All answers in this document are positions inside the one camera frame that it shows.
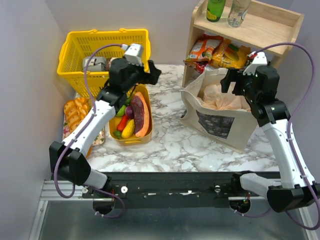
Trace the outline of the purple toy eggplant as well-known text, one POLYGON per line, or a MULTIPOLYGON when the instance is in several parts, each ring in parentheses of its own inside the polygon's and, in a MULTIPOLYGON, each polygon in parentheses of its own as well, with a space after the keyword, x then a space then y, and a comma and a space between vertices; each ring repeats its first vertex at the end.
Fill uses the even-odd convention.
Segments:
POLYGON ((134 118, 134 110, 130 105, 125 108, 125 115, 130 120, 134 118))

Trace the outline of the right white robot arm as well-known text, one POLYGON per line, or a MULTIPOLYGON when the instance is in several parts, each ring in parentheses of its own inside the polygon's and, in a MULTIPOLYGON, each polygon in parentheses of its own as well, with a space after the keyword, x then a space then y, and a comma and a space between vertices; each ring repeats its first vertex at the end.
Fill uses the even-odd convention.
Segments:
POLYGON ((289 125, 289 110, 276 98, 279 79, 275 68, 262 65, 249 74, 228 69, 220 82, 223 93, 235 83, 232 93, 243 96, 249 104, 251 114, 269 140, 280 172, 279 182, 250 171, 235 173, 231 181, 233 188, 265 198, 277 213, 310 206, 320 198, 320 185, 306 166, 289 125))

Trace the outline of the banana print plastic bag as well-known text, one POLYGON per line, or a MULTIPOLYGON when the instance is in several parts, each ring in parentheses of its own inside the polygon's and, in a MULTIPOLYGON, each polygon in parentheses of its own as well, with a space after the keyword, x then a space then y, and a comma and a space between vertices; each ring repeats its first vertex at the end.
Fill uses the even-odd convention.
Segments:
POLYGON ((222 93, 220 84, 207 85, 201 97, 198 96, 197 99, 204 108, 208 109, 218 111, 251 111, 243 96, 234 95, 230 89, 227 93, 222 93))

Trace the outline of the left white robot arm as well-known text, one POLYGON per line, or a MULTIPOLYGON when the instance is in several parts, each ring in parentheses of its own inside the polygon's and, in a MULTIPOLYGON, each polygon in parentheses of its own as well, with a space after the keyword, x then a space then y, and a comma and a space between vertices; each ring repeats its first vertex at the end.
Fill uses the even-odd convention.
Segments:
POLYGON ((61 177, 77 186, 103 189, 108 177, 92 169, 86 160, 88 150, 101 129, 116 116, 125 104, 127 92, 136 84, 155 85, 161 71, 148 60, 149 71, 134 65, 127 57, 112 61, 109 78, 100 90, 92 108, 80 125, 62 142, 54 141, 49 147, 52 174, 56 181, 61 177))

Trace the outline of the beige canvas tote bag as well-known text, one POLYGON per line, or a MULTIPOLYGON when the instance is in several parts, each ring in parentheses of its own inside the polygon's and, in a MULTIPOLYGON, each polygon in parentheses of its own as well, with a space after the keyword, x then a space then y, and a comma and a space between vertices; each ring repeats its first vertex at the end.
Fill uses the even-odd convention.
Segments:
POLYGON ((206 70, 181 90, 181 99, 186 107, 181 122, 184 126, 241 153, 258 125, 251 111, 205 108, 198 100, 206 86, 221 85, 220 81, 226 73, 225 68, 206 70))

